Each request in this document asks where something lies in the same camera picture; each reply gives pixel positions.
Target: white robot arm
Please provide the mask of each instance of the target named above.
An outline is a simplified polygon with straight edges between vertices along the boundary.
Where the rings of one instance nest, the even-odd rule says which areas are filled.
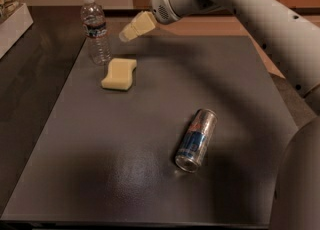
[[[223,7],[233,13],[305,102],[320,113],[320,28],[276,0],[151,0],[161,24]],[[279,168],[270,229],[320,228],[320,118],[293,137]]]

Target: table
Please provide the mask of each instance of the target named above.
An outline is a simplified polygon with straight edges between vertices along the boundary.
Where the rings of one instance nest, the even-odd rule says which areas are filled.
[[[111,36],[111,44],[115,55],[138,60],[132,88],[103,90],[103,69],[82,47],[1,220],[266,228],[297,127],[250,39],[146,36],[123,44]],[[190,174],[173,157],[199,108],[219,120],[204,164]]]
[[[34,24],[0,60],[0,215],[85,41],[79,12],[30,7]]]

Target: plastic bottle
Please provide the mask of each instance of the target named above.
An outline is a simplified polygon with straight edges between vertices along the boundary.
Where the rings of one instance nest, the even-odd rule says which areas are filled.
[[[112,54],[102,7],[95,0],[83,0],[80,15],[88,37],[88,50],[92,61],[97,65],[108,64]]]

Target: yellow object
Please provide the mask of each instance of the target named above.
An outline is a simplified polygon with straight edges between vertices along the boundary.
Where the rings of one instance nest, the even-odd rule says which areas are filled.
[[[140,35],[156,28],[157,20],[150,11],[141,11],[123,30],[119,33],[119,38],[123,42],[128,42]]]
[[[108,74],[101,81],[102,88],[128,90],[132,85],[132,72],[136,67],[136,59],[112,59],[108,66]]]

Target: soda can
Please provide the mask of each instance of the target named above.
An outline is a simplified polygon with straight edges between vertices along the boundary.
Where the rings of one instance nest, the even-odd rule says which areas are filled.
[[[202,164],[218,118],[209,109],[199,109],[176,153],[175,162],[184,171],[196,172]]]

